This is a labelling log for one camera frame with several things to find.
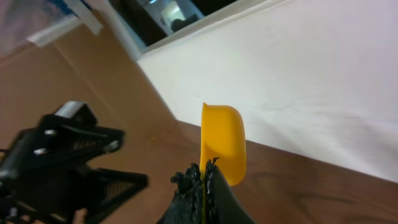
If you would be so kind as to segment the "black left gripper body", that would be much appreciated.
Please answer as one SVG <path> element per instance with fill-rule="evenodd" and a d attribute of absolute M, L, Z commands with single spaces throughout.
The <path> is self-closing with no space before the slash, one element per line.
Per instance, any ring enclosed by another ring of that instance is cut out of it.
<path fill-rule="evenodd" d="M 18 209 L 6 220 L 73 223 L 90 209 L 88 150 L 90 120 L 47 114 L 36 127 L 23 129 L 1 162 L 1 200 Z"/>

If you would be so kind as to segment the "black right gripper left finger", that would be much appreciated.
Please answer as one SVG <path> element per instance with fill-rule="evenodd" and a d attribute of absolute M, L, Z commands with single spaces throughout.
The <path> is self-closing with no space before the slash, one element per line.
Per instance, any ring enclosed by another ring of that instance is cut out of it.
<path fill-rule="evenodd" d="M 191 163 L 184 173 L 176 172 L 170 181 L 177 184 L 177 189 L 169 207 L 157 224 L 201 224 L 203 181 L 199 165 Z"/>

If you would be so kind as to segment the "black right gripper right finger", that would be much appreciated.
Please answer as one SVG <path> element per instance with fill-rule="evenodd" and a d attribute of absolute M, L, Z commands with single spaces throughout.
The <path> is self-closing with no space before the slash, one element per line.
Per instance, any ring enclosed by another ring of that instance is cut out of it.
<path fill-rule="evenodd" d="M 243 209 L 216 165 L 218 157 L 208 160 L 204 172 L 203 221 L 206 224 L 255 224 Z"/>

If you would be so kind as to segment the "yellow plastic measuring scoop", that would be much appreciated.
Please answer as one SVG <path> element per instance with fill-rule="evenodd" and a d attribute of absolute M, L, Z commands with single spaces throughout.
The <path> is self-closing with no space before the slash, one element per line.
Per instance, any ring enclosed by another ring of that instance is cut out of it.
<path fill-rule="evenodd" d="M 203 104 L 201 114 L 200 171 L 204 184 L 208 160 L 216 165 L 232 188 L 246 175 L 246 137 L 240 113 L 232 106 Z"/>

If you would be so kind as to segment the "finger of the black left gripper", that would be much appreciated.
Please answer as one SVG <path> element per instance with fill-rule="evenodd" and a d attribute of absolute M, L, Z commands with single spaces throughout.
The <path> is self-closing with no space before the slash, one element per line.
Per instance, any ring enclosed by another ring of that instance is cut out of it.
<path fill-rule="evenodd" d="M 88 175 L 87 224 L 99 224 L 149 185 L 149 177 L 135 172 L 95 169 Z"/>
<path fill-rule="evenodd" d="M 120 150 L 124 143 L 125 132 L 120 129 L 62 124 L 61 130 L 68 141 L 62 144 L 65 151 L 60 153 L 65 160 L 86 163 L 98 156 Z"/>

